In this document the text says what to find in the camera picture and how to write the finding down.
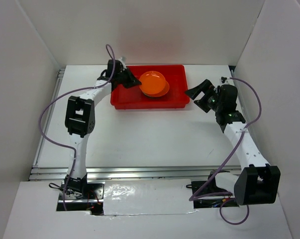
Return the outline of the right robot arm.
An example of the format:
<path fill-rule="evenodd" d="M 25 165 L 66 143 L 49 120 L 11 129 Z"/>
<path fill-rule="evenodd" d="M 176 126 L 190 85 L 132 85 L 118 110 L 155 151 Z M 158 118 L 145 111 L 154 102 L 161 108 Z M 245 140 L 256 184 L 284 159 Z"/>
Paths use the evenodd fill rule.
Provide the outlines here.
<path fill-rule="evenodd" d="M 256 121 L 246 123 L 237 107 L 238 89 L 221 78 L 214 86 L 206 79 L 185 94 L 204 112 L 215 112 L 217 124 L 233 146 L 225 161 L 210 178 L 189 198 L 202 198 L 205 187 L 213 195 L 223 190 L 234 195 L 239 205 L 272 204 L 276 200 L 281 172 L 260 153 L 248 128 Z"/>

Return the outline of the orange plate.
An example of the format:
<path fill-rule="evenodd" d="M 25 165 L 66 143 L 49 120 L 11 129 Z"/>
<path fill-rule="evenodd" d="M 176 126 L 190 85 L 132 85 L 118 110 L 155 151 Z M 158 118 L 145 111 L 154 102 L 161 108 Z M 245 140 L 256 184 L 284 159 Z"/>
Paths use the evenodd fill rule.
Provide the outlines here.
<path fill-rule="evenodd" d="M 164 95 L 166 95 L 166 94 L 168 93 L 169 89 L 170 89 L 170 85 L 169 85 L 169 83 L 166 81 L 166 84 L 165 84 L 164 89 L 163 89 L 161 92 L 159 92 L 159 93 L 150 95 L 150 97 L 153 97 L 153 98 L 162 97 L 162 96 L 164 96 Z"/>
<path fill-rule="evenodd" d="M 143 73 L 139 81 L 142 85 L 139 86 L 143 94 L 148 96 L 161 92 L 166 84 L 165 77 L 157 71 L 148 71 Z"/>

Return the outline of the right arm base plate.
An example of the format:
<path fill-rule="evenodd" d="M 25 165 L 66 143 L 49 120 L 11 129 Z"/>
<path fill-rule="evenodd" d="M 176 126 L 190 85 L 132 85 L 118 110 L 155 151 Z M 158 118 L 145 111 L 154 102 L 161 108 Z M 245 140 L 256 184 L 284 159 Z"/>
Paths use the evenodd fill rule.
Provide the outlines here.
<path fill-rule="evenodd" d="M 192 192 L 195 193 L 205 182 L 206 181 L 192 181 L 190 184 L 186 185 L 186 188 L 191 189 Z M 232 194 L 227 190 L 217 187 L 214 181 L 200 191 L 197 197 L 205 194 L 213 194 L 215 196 L 232 196 Z"/>

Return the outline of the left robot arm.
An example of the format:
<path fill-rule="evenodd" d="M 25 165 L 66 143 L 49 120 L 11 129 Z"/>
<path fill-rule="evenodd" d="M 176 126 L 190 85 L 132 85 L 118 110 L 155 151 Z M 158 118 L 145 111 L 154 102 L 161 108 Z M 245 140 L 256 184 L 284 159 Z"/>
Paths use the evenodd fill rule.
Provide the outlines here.
<path fill-rule="evenodd" d="M 89 193 L 86 154 L 89 136 L 96 126 L 95 107 L 119 85 L 126 89 L 141 85 L 122 58 L 108 61 L 107 69 L 97 78 L 92 89 L 78 97 L 68 98 L 65 126 L 70 135 L 70 146 L 75 150 L 70 154 L 70 164 L 64 181 L 66 189 L 71 190 L 78 199 Z"/>

